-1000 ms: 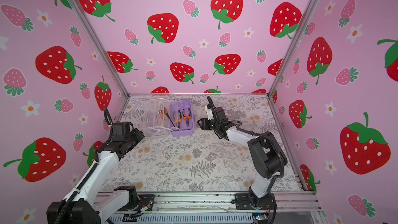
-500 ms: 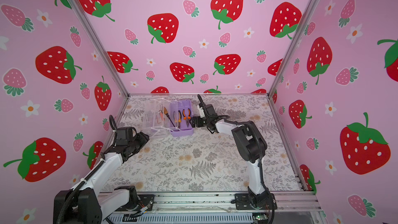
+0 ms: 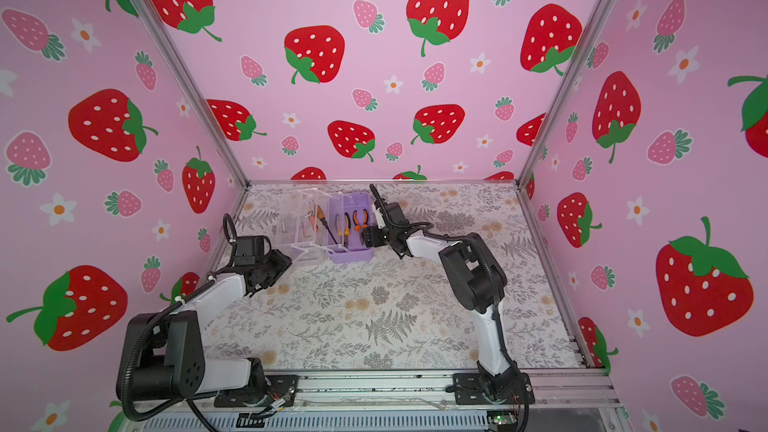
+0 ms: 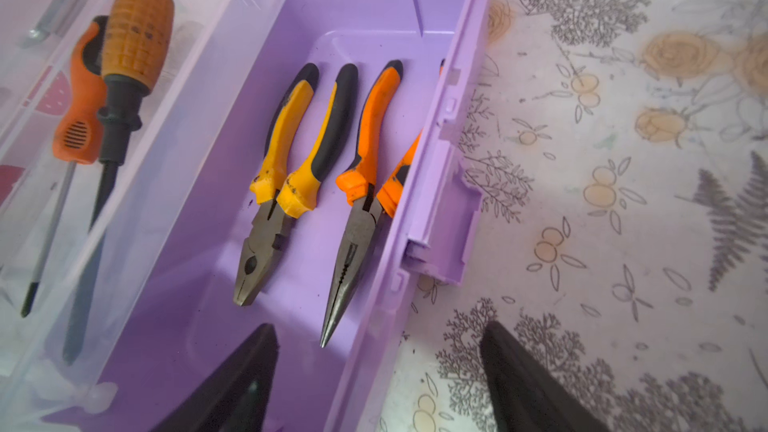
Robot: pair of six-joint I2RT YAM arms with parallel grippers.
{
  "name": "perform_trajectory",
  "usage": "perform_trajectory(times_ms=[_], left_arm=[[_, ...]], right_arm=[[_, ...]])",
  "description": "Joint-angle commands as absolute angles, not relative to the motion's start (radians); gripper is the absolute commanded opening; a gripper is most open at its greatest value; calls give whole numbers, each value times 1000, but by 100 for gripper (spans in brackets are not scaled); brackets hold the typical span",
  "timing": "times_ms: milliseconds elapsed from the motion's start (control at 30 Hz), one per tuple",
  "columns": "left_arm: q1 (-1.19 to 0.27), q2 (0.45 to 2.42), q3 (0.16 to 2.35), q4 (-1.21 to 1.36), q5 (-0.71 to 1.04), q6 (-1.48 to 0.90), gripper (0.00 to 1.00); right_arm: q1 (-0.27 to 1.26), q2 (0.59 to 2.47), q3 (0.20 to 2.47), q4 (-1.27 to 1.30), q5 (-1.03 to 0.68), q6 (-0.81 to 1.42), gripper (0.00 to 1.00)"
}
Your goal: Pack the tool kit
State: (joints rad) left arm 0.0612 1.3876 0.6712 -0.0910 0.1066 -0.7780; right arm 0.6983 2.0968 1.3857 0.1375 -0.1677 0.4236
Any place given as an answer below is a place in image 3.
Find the small orange black tool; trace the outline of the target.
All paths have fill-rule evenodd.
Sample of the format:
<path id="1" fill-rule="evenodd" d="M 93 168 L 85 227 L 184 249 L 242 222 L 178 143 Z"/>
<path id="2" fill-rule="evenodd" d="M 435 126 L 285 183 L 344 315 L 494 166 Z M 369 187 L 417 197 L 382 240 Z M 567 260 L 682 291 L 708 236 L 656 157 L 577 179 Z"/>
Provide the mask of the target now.
<path id="1" fill-rule="evenodd" d="M 318 231 L 318 221 L 317 221 L 316 212 L 317 212 L 317 207 L 312 206 L 311 210 L 307 213 L 307 220 L 309 222 L 311 231 L 313 233 L 316 233 Z"/>

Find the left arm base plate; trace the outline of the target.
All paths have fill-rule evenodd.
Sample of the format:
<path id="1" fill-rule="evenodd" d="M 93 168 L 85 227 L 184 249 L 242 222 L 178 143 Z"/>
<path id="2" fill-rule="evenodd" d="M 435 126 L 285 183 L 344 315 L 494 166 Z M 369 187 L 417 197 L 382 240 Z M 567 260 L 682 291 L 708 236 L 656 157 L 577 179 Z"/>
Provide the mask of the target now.
<path id="1" fill-rule="evenodd" d="M 244 388 L 221 391 L 214 400 L 216 408 L 264 409 L 274 402 L 278 408 L 292 407 L 298 390 L 298 375 L 267 375 L 264 381 Z"/>

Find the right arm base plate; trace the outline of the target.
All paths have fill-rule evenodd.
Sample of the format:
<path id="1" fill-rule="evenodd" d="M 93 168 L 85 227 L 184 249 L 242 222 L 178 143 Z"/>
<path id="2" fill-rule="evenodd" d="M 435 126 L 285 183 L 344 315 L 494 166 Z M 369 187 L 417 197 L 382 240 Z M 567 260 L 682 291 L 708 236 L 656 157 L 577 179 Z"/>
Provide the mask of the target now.
<path id="1" fill-rule="evenodd" d="M 491 379 L 480 373 L 456 373 L 445 391 L 458 405 L 533 405 L 536 401 L 528 374 L 510 380 Z"/>

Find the yellow combination pliers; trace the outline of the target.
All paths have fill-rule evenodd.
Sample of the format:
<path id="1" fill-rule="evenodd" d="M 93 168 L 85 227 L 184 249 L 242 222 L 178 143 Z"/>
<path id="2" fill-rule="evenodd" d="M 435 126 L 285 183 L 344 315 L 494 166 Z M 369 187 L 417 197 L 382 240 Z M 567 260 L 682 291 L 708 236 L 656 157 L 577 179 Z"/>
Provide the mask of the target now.
<path id="1" fill-rule="evenodd" d="M 343 215 L 337 214 L 335 219 L 335 226 L 337 229 L 337 234 L 341 241 L 341 246 L 344 248 L 349 247 L 349 237 L 351 234 L 351 219 L 348 213 L 344 213 Z"/>

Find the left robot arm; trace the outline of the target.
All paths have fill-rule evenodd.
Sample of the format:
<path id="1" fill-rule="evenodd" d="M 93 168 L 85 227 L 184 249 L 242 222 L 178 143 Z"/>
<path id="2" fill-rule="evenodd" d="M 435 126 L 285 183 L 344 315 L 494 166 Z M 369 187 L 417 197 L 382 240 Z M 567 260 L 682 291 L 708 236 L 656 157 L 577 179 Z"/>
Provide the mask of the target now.
<path id="1" fill-rule="evenodd" d="M 274 395 L 259 359 L 206 357 L 202 331 L 232 303 L 272 287 L 292 265 L 268 237 L 230 241 L 224 267 L 157 313 L 133 317 L 126 329 L 116 394 L 126 418 L 151 419 L 186 403 L 221 396 L 225 403 L 257 405 Z"/>

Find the orange needle-nose pliers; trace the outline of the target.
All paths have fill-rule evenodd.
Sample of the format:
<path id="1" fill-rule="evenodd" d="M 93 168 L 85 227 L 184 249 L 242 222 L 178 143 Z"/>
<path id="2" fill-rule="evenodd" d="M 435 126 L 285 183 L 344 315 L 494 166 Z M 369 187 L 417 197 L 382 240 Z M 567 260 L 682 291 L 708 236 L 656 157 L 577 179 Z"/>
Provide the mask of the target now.
<path id="1" fill-rule="evenodd" d="M 363 229 L 369 226 L 370 215 L 366 208 L 362 210 L 355 210 L 352 215 L 353 228 L 355 231 L 361 232 Z"/>

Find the purple plastic tool box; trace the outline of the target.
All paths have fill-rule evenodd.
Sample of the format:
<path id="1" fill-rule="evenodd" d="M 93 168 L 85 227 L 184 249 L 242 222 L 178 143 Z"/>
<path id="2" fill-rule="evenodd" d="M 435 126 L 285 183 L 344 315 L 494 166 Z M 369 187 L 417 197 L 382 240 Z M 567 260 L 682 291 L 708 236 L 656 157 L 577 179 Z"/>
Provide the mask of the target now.
<path id="1" fill-rule="evenodd" d="M 363 232 L 376 225 L 367 192 L 292 191 L 280 200 L 275 244 L 296 266 L 368 262 Z"/>

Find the orange handle screwdriver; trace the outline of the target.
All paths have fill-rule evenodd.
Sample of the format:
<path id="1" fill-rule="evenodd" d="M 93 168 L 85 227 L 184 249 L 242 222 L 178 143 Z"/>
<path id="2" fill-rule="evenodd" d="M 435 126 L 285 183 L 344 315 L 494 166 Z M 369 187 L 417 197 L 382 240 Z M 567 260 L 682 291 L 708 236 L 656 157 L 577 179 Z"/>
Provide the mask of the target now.
<path id="1" fill-rule="evenodd" d="M 332 244 L 333 244 L 334 246 L 338 246 L 338 245 L 339 245 L 339 242 L 338 242 L 338 240 L 337 240 L 337 234 L 336 234 L 336 232 L 335 232 L 335 231 L 334 231 L 334 230 L 333 230 L 333 229 L 330 227 L 330 225 L 329 225 L 329 222 L 328 222 L 328 220 L 327 220 L 327 217 L 326 217 L 326 214 L 325 214 L 325 212 L 324 212 L 323 208 L 322 208 L 320 205 L 317 205 L 316 207 L 317 207 L 317 212 L 316 212 L 317 221 L 319 221 L 319 222 L 322 224 L 323 228 L 324 228 L 324 229 L 326 230 L 326 232 L 328 233 L 328 235 L 329 235 L 329 237 L 330 237 L 330 239 L 331 239 L 331 241 L 332 241 Z"/>

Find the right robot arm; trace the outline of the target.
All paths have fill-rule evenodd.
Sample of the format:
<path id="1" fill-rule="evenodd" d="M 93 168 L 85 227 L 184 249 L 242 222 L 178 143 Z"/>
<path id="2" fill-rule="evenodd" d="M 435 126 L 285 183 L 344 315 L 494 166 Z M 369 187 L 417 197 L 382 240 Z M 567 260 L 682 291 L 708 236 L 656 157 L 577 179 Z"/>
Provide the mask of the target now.
<path id="1" fill-rule="evenodd" d="M 472 314 L 478 336 L 479 389 L 493 401 L 511 395 L 522 373 L 507 350 L 502 305 L 507 277 L 476 233 L 451 236 L 431 231 L 428 222 L 409 222 L 400 204 L 374 200 L 375 227 L 363 232 L 368 245 L 388 245 L 400 258 L 429 259 L 442 265 L 460 305 Z"/>

